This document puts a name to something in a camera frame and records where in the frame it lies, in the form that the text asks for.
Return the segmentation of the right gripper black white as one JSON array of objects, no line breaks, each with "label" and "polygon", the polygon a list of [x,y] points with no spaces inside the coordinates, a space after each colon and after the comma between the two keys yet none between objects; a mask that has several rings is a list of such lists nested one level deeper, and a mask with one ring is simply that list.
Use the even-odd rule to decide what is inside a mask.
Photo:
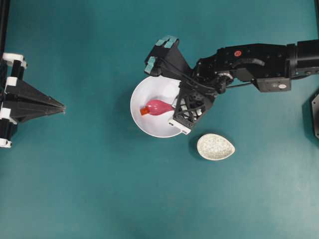
[{"label": "right gripper black white", "polygon": [[194,82],[194,73],[178,49],[179,39],[167,35],[159,39],[145,59],[144,72],[152,77],[167,77]]}]

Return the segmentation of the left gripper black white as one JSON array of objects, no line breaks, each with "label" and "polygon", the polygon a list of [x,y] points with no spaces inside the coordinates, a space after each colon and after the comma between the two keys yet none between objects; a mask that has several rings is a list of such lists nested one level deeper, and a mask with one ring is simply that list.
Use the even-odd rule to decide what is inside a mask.
[{"label": "left gripper black white", "polygon": [[[0,61],[0,146],[11,148],[11,137],[16,133],[17,123],[65,112],[65,105],[22,81],[27,63],[23,55],[4,53]],[[57,107],[36,111],[11,110],[4,106],[6,96],[23,102]]]}]

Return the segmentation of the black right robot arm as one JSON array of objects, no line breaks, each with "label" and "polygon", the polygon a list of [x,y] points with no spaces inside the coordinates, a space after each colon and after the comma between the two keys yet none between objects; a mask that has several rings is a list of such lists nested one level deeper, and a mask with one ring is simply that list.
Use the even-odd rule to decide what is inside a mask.
[{"label": "black right robot arm", "polygon": [[179,40],[166,36],[145,59],[144,72],[180,80],[202,94],[223,94],[234,79],[253,84],[260,92],[291,89],[291,81],[319,72],[318,40],[288,45],[247,44],[220,48],[191,68],[178,49]]}]

